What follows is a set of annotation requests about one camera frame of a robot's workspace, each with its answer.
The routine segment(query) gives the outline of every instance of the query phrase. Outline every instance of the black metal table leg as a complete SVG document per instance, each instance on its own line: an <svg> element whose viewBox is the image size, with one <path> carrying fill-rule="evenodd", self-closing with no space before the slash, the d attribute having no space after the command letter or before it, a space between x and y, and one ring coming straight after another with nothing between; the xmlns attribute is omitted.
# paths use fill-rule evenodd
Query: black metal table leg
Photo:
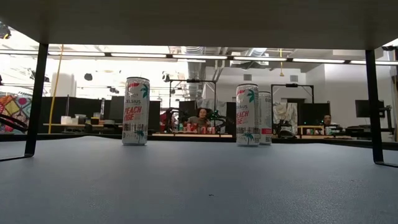
<svg viewBox="0 0 398 224"><path fill-rule="evenodd" d="M0 159L1 161L10 161L13 159L22 159L32 157L35 154L37 132L39 130L40 109L42 106L42 95L44 86L45 65L49 51L48 44L40 44L39 54L37 56L36 75L32 97L32 107L30 109L29 127L26 136L25 154L19 157L10 157Z"/></svg>
<svg viewBox="0 0 398 224"><path fill-rule="evenodd" d="M369 107L371 114L371 132L373 144L373 161L375 164L398 167L395 164L384 162L383 148L381 142L381 127L379 117L379 95L377 92L376 59L374 50L367 50L366 54L366 75L368 78Z"/></svg>

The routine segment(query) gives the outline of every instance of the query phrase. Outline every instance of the palm tree graphic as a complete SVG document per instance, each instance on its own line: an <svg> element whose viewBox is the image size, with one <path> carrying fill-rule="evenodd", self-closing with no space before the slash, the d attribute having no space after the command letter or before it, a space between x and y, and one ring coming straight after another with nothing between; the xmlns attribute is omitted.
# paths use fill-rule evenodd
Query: palm tree graphic
<svg viewBox="0 0 398 224"><path fill-rule="evenodd" d="M142 85L144 86L144 87L142 87L142 89L141 89L141 91L143 91L142 97L143 97L143 98L148 97L148 86L145 85L145 84L142 84Z"/></svg>
<svg viewBox="0 0 398 224"><path fill-rule="evenodd" d="M251 103L252 101L254 101L254 91L249 90L249 92L250 92L250 93L248 93L248 96L250 96L249 103Z"/></svg>
<svg viewBox="0 0 398 224"><path fill-rule="evenodd" d="M243 133L243 136L248 139L248 144L250 143L251 140L254 141L254 137L251 133Z"/></svg>
<svg viewBox="0 0 398 224"><path fill-rule="evenodd" d="M137 134L138 143L139 143L139 141L140 141L142 138L145 137L145 134L144 134L144 131L143 131L143 130L141 130L141 131L135 131L134 133Z"/></svg>

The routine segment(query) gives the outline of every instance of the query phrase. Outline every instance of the white can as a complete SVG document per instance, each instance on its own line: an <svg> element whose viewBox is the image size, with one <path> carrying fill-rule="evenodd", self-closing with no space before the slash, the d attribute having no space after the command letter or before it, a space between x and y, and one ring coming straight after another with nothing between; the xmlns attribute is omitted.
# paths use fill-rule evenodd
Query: white can
<svg viewBox="0 0 398 224"><path fill-rule="evenodd" d="M144 145L148 136L149 80L129 77L124 95L123 134L124 145Z"/></svg>
<svg viewBox="0 0 398 224"><path fill-rule="evenodd" d="M259 87L256 84L242 84L236 88L236 144L258 146L259 130Z"/></svg>
<svg viewBox="0 0 398 224"><path fill-rule="evenodd" d="M260 110L260 145L271 145L272 142L272 100L268 91L259 92Z"/></svg>

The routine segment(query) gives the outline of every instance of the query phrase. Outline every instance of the fluorescent light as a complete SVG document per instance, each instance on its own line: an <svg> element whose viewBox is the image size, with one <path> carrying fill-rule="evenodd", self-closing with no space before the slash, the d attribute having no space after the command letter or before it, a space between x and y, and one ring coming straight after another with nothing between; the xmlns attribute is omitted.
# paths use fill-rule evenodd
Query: fluorescent light
<svg viewBox="0 0 398 224"><path fill-rule="evenodd" d="M398 62L376 61L376 65L398 65Z"/></svg>
<svg viewBox="0 0 398 224"><path fill-rule="evenodd" d="M137 58L166 58L165 54L124 54L111 53L113 57L137 57Z"/></svg>
<svg viewBox="0 0 398 224"><path fill-rule="evenodd" d="M349 63L353 65L366 65L366 61L359 61L359 60L352 60Z"/></svg>
<svg viewBox="0 0 398 224"><path fill-rule="evenodd" d="M255 60L255 61L263 61L263 62L285 62L286 58L277 58L277 57L234 57L234 60Z"/></svg>
<svg viewBox="0 0 398 224"><path fill-rule="evenodd" d="M197 59L178 59L178 62L198 62L205 63L206 60L197 60Z"/></svg>
<svg viewBox="0 0 398 224"><path fill-rule="evenodd" d="M334 59L316 59L316 58L293 58L293 62L311 62L311 63L344 63L344 60L334 60Z"/></svg>
<svg viewBox="0 0 398 224"><path fill-rule="evenodd" d="M226 60L228 57L220 55L173 55L173 58Z"/></svg>
<svg viewBox="0 0 398 224"><path fill-rule="evenodd" d="M37 55L38 52L34 50L0 50L0 54L27 54Z"/></svg>
<svg viewBox="0 0 398 224"><path fill-rule="evenodd" d="M61 55L61 52L49 52L49 55ZM62 52L64 56L105 56L101 52Z"/></svg>

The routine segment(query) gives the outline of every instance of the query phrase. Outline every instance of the gray tabletop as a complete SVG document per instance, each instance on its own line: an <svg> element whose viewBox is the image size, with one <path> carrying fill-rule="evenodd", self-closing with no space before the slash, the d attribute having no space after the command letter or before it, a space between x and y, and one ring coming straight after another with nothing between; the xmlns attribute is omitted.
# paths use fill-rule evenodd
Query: gray tabletop
<svg viewBox="0 0 398 224"><path fill-rule="evenodd" d="M0 223L398 223L398 169L326 144L39 141L0 162Z"/></svg>

